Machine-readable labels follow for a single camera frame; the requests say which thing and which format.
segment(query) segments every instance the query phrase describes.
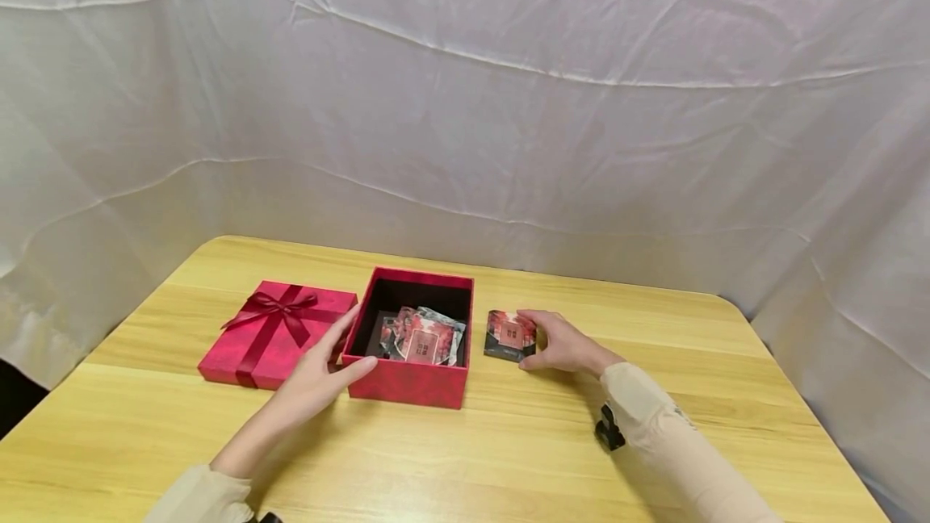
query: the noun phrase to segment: right hand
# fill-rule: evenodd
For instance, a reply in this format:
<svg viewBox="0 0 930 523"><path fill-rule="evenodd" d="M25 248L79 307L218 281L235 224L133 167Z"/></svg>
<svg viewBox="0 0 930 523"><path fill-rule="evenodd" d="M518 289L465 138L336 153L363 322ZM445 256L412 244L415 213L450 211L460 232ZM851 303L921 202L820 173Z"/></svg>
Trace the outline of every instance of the right hand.
<svg viewBox="0 0 930 523"><path fill-rule="evenodd" d="M546 334L549 344L538 354L520 362L522 370L555 368L564 371L583 371L600 378L613 364L625 362L606 347L579 331L558 313L536 309L520 309L517 314L536 323Z"/></svg>

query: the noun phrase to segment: ribbon bow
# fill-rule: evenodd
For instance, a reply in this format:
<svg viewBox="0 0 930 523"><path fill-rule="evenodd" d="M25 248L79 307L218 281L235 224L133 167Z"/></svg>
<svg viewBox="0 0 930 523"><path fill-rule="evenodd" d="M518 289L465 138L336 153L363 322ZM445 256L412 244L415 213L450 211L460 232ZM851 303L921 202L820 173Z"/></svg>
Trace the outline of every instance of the ribbon bow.
<svg viewBox="0 0 930 523"><path fill-rule="evenodd" d="M239 363L237 370L235 370L237 381L242 386L257 387L255 380L252 378L252 372L255 371L258 360L262 359L262 354L268 348L271 338L274 337L274 332L277 331L282 321L287 326L287 331L294 338L294 343L298 347L304 347L307 339L310 339L310 332L304 327L302 320L329 321L330 323L335 321L334 317L337 316L335 313L313 309L313 305L317 303L316 293L310 293L300 301L295 301L301 289L300 285L291 285L283 292L281 299L271 297L264 291L256 291L252 293L249 300L245 301L245 305L243 305L237 316L223 324L222 328L226 329L227 332L231 332L235 328L260 320L262 317L265 319L255 336L255 340L252 341L249 350L245 352L245 356L242 358L242 362Z"/></svg>

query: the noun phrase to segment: wood grain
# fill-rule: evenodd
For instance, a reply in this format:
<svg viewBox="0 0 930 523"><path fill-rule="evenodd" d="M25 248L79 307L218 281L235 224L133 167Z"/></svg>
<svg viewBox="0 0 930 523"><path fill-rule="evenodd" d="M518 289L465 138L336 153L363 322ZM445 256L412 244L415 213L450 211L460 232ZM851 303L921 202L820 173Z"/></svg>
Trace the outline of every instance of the wood grain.
<svg viewBox="0 0 930 523"><path fill-rule="evenodd" d="M733 305L710 295L222 236L0 441L10 521L139 521L268 392L196 364L264 278L355 291L374 266L475 278L489 309L561 311L650 372L786 521L887 521ZM594 441L597 383L524 374L472 341L465 408L342 396L277 449L262 511L298 521L681 521L630 451Z"/></svg>

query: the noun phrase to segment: black object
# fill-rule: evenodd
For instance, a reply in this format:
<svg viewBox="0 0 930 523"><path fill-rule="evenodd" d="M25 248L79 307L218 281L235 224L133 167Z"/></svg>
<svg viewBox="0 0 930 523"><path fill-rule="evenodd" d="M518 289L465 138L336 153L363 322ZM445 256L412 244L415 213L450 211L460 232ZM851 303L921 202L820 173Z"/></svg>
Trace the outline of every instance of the black object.
<svg viewBox="0 0 930 523"><path fill-rule="evenodd" d="M252 517L252 521L250 521L249 523L258 523L258 519L256 517ZM281 521L281 519L278 516L276 516L274 513L265 513L265 516L262 517L262 523L285 523L285 522Z"/></svg>
<svg viewBox="0 0 930 523"><path fill-rule="evenodd" d="M42 401L48 390L0 359L0 439Z"/></svg>
<svg viewBox="0 0 930 523"><path fill-rule="evenodd" d="M594 436L600 440L608 452L626 444L626 439L614 423L614 411L607 404L601 406L601 419L594 425Z"/></svg>

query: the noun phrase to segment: open box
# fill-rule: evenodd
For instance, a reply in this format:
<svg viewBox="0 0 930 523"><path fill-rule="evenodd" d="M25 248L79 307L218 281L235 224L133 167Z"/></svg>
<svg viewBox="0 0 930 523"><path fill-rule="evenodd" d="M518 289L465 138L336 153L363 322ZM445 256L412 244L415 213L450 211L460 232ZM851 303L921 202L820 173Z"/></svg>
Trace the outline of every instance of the open box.
<svg viewBox="0 0 930 523"><path fill-rule="evenodd" d="M475 279L446 274L375 268L362 301L362 310L346 339L342 363L349 365L366 356L380 357L380 327L385 315L400 308L425 307L465 323L454 366L380 359L366 377L349 386L351 397L406 402L422 406L461 408L471 351L471 297Z"/></svg>

